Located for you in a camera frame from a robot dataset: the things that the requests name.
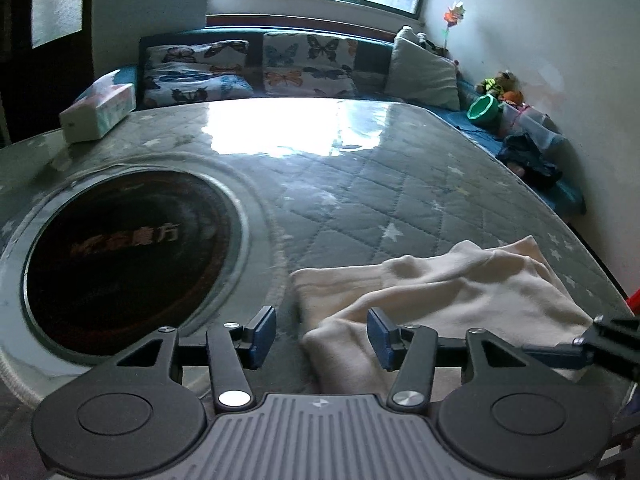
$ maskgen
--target black bag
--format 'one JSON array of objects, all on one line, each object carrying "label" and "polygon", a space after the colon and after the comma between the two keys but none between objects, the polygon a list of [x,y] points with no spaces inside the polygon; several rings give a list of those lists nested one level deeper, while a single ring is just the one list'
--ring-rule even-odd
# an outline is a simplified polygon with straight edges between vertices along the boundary
[{"label": "black bag", "polygon": [[505,166],[508,162],[514,162],[523,167],[525,174],[522,179],[537,189],[549,189],[562,177],[562,171],[544,159],[527,133],[506,136],[496,158]]}]

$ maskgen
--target beige garment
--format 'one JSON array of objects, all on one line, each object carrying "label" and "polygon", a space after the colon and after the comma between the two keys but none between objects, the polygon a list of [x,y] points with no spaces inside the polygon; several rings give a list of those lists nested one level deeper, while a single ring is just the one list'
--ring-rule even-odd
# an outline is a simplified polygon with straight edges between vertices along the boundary
[{"label": "beige garment", "polygon": [[[302,269],[291,277],[300,295],[302,345],[326,394],[385,396],[393,383],[396,373],[380,367],[367,339],[372,307],[397,324],[423,324],[443,337],[463,338],[467,329],[483,327],[516,346],[570,342],[591,324],[531,236],[485,250],[466,240],[433,258]],[[459,368],[438,368],[432,400],[458,386]]]}]

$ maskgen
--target blue sofa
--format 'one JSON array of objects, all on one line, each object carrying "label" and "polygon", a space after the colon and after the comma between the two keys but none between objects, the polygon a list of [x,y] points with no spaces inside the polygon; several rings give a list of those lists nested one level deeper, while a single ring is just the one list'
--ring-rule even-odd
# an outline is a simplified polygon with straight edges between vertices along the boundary
[{"label": "blue sofa", "polygon": [[[123,66],[114,80],[119,83],[133,83],[136,86],[136,97],[142,109],[143,70],[146,62],[146,50],[150,46],[163,44],[204,44],[223,40],[247,40],[249,51],[246,58],[245,77],[255,90],[256,97],[265,96],[262,86],[262,38],[267,32],[278,30],[295,30],[297,32],[323,32],[305,28],[292,29],[290,27],[210,27],[185,32],[156,34],[144,36],[140,39],[138,63]],[[371,40],[353,36],[358,40],[358,49],[354,62],[353,79],[360,92],[361,99],[366,100],[397,100],[384,94],[386,75],[391,62],[393,43]],[[461,110],[467,110],[469,105],[478,97],[473,85],[460,79],[458,81]],[[410,102],[435,113],[447,123],[452,124],[459,131],[472,139],[485,151],[493,156],[500,151],[502,141],[490,131],[473,126],[466,118],[466,112],[453,112],[444,108],[424,106]],[[558,181],[549,190],[535,190],[536,193],[563,219],[584,214],[586,207],[579,189],[572,186],[565,178]]]}]

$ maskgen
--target sofa backrest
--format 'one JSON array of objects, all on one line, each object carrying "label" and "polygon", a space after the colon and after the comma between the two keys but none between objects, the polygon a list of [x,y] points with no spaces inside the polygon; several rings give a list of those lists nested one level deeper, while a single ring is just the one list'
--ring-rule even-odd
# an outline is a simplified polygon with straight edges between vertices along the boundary
[{"label": "sofa backrest", "polygon": [[[320,32],[306,28],[284,27],[209,27],[186,32],[174,32],[169,34],[156,34],[144,36],[140,39],[140,58],[138,66],[142,68],[146,61],[146,50],[150,46],[163,44],[202,44],[223,40],[246,40],[249,42],[246,65],[248,67],[262,66],[262,37],[267,32]],[[357,36],[337,34],[346,38],[358,40],[358,50],[354,70],[357,72],[369,72],[386,75],[391,62],[391,50],[393,43],[379,40],[369,40]]]}]

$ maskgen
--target green bowl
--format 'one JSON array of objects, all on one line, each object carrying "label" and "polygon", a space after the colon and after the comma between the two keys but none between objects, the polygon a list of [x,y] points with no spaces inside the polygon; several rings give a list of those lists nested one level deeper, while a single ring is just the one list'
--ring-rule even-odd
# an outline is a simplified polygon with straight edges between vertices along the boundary
[{"label": "green bowl", "polygon": [[486,94],[476,99],[469,107],[466,118],[475,126],[491,124],[498,116],[500,103],[491,94]]}]

